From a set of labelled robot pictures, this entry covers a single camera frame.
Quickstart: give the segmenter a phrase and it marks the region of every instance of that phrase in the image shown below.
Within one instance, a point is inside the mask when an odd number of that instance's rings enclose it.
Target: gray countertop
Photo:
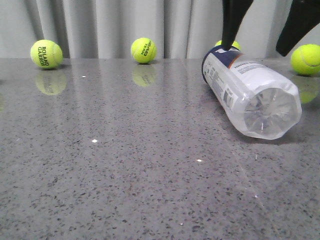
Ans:
[[[282,138],[246,137],[201,62],[0,59],[0,239],[320,239],[320,96]]]

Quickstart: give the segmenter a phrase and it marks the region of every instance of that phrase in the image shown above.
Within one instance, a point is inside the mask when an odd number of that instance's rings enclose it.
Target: curtain fold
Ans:
[[[236,40],[253,58],[279,57],[276,43],[292,0],[254,0]],[[65,58],[131,58],[151,38],[157,58],[203,58],[221,39],[221,0],[0,0],[0,58],[29,58],[36,40]],[[320,44],[316,26],[297,45]]]

